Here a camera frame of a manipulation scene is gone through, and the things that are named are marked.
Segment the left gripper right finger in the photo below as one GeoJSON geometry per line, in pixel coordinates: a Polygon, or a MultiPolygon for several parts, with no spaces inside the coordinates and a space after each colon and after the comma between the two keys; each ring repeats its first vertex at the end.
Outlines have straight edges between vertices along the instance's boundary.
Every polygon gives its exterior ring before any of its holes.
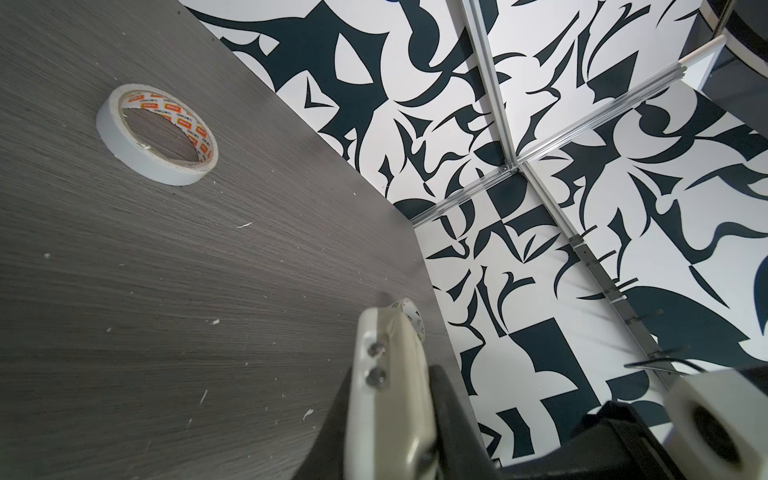
{"type": "Polygon", "coordinates": [[[446,371],[429,367],[430,393],[436,425],[441,479],[498,479],[480,439],[473,430],[446,371]]]}

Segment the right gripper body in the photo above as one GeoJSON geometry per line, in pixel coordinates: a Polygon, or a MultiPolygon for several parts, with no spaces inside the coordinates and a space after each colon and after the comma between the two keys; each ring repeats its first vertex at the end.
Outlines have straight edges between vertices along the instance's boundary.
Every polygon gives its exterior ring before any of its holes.
{"type": "Polygon", "coordinates": [[[684,474],[628,403],[585,415],[569,440],[540,458],[500,469],[503,479],[682,479],[684,474]]]}

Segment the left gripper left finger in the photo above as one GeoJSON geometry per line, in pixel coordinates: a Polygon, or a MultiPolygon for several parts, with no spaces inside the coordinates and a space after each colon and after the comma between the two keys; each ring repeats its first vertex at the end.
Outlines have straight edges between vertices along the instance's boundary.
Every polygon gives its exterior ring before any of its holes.
{"type": "Polygon", "coordinates": [[[352,369],[349,368],[334,398],[311,451],[310,479],[343,479],[346,425],[352,369]]]}

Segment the white remote control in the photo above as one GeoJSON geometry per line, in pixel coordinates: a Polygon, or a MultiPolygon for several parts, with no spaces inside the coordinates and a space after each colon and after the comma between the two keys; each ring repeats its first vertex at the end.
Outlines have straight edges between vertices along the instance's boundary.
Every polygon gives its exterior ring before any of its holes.
{"type": "Polygon", "coordinates": [[[344,450],[346,479],[435,479],[437,425],[428,364],[390,305],[358,319],[344,450]]]}

